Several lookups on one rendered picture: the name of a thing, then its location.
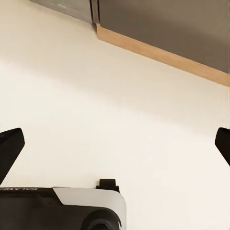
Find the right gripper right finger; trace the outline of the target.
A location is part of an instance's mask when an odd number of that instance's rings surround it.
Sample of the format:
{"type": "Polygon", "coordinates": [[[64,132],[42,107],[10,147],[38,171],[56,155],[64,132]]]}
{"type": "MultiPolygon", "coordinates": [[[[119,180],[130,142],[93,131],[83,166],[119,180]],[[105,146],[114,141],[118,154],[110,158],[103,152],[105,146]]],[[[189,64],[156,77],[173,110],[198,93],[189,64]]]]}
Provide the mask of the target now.
{"type": "Polygon", "coordinates": [[[230,166],[230,129],[222,127],[218,129],[215,145],[230,166]]]}

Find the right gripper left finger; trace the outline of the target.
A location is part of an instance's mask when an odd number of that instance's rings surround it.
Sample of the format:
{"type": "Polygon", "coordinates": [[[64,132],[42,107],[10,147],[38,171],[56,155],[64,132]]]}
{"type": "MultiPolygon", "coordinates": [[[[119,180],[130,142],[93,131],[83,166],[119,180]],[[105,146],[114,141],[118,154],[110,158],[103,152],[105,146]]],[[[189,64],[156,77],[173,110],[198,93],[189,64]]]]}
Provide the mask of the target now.
{"type": "Polygon", "coordinates": [[[25,145],[20,127],[0,133],[0,185],[25,145]]]}

